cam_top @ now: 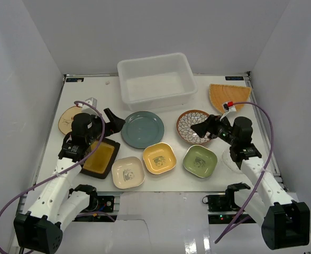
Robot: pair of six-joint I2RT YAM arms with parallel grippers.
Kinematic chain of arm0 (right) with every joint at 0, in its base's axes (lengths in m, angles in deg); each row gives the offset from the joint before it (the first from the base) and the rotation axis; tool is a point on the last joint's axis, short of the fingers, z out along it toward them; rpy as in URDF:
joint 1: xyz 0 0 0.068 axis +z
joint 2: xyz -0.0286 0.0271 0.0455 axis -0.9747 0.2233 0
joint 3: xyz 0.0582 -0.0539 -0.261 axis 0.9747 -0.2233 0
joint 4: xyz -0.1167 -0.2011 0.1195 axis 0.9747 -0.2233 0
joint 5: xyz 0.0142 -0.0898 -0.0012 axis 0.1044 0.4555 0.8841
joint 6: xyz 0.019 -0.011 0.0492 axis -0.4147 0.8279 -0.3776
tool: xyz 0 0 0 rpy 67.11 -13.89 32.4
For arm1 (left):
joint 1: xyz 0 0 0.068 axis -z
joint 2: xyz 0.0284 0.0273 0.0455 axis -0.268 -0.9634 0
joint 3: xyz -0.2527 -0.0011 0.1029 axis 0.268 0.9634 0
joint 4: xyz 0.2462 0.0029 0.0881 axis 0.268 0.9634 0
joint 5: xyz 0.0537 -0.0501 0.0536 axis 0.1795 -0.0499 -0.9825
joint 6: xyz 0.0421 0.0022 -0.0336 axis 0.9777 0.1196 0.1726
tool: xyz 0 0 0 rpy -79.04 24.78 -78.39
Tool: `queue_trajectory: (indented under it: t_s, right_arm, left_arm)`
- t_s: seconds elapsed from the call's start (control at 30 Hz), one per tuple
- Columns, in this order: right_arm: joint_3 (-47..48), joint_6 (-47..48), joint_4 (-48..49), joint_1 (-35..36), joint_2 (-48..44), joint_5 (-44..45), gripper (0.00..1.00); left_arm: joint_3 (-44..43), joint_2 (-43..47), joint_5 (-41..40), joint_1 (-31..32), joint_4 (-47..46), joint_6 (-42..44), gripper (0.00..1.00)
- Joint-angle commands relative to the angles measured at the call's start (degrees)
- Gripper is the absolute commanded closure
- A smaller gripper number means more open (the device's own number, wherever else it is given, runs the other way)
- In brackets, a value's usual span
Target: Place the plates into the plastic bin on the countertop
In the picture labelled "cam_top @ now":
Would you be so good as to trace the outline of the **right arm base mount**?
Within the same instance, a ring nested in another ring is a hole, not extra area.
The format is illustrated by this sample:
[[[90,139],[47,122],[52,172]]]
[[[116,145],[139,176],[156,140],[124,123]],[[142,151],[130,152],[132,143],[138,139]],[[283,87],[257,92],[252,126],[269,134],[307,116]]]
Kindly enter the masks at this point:
[[[225,194],[206,195],[202,203],[208,208],[208,222],[210,225],[229,224],[240,209],[231,204]]]

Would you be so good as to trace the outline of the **orange fan-shaped plate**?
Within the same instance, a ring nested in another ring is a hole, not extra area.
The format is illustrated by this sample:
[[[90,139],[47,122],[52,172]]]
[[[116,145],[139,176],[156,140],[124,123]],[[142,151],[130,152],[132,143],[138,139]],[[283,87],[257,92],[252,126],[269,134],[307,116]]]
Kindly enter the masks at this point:
[[[235,85],[210,84],[209,99],[214,108],[220,113],[224,113],[223,104],[226,102],[248,101],[251,95],[250,87]]]

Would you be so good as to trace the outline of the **blue-grey round plate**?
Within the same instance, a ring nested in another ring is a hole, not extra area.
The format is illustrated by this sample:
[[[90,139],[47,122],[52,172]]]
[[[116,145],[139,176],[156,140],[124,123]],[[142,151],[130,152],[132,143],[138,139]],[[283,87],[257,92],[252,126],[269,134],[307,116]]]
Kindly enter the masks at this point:
[[[152,112],[134,112],[125,119],[121,135],[130,147],[145,149],[162,140],[164,124],[161,118]]]

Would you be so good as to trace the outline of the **yellow panda square dish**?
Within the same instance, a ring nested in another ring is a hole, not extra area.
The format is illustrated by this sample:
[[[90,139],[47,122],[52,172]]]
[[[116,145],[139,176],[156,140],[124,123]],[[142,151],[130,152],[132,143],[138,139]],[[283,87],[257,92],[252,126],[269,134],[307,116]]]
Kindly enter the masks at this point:
[[[177,164],[172,147],[164,142],[145,148],[143,151],[143,161],[147,170],[154,175],[173,170]]]

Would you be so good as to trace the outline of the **black square yellow plate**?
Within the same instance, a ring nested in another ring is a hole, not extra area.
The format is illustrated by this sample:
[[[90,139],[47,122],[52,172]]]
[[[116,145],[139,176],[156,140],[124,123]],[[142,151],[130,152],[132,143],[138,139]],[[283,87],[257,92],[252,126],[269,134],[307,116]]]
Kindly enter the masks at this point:
[[[97,150],[85,161],[81,173],[98,179],[105,179],[120,149],[120,143],[104,138]]]

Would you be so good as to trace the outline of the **floral brown-rimmed plate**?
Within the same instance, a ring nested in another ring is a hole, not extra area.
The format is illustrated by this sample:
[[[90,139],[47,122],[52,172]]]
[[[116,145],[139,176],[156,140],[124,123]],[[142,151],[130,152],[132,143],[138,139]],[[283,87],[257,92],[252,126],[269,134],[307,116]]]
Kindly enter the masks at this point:
[[[190,127],[192,125],[204,122],[209,114],[201,110],[189,110],[183,112],[177,119],[176,129],[179,136],[190,144],[205,144],[210,141],[207,132],[203,138],[200,138]]]

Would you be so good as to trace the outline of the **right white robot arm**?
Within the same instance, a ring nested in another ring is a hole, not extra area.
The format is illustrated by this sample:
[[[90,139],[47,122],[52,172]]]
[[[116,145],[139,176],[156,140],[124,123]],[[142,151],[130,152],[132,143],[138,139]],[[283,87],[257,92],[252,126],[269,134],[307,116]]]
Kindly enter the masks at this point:
[[[310,210],[306,203],[295,201],[286,193],[273,174],[264,170],[261,153],[252,143],[252,121],[236,117],[232,124],[226,117],[210,115],[204,122],[191,126],[199,137],[220,138],[230,145],[230,156],[239,170],[253,184],[229,185],[225,197],[231,211],[246,211],[261,228],[271,250],[306,246],[310,238]]]

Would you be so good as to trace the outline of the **cream panda square dish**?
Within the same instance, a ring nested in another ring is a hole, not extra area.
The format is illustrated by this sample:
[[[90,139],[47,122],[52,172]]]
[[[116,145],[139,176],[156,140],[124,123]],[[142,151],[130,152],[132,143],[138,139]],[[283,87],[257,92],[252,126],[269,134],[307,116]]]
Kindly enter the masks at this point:
[[[126,157],[115,161],[111,172],[113,183],[119,189],[138,187],[145,179],[143,164],[137,157]]]

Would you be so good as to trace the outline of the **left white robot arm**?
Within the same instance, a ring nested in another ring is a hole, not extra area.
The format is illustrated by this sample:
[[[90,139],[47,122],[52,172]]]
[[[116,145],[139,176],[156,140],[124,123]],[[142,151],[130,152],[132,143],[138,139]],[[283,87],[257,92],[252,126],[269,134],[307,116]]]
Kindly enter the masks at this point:
[[[81,172],[86,158],[105,137],[119,133],[125,121],[108,108],[106,123],[97,111],[74,116],[71,131],[64,137],[52,180],[48,181],[37,200],[24,214],[14,219],[19,246],[41,253],[56,253],[66,227],[81,212],[93,212],[98,207],[97,189],[90,185],[71,184]]]

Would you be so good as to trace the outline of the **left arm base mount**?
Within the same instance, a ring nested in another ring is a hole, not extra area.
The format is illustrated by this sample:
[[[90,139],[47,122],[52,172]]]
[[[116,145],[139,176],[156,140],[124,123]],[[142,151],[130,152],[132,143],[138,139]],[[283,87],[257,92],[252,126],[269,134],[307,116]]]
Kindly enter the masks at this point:
[[[104,215],[99,215],[94,213],[88,216],[81,216],[74,219],[75,222],[114,222],[117,218],[117,215],[113,215],[114,212],[114,196],[98,196],[97,207],[94,212],[104,212],[109,214],[113,221]]]

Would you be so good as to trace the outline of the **green panda square dish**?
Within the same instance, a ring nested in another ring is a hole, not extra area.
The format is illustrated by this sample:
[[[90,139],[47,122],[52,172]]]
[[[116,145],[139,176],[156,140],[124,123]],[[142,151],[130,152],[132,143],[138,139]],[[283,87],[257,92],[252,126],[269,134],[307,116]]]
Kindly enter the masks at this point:
[[[199,178],[207,178],[212,175],[218,158],[211,150],[201,146],[191,146],[183,159],[184,168]]]

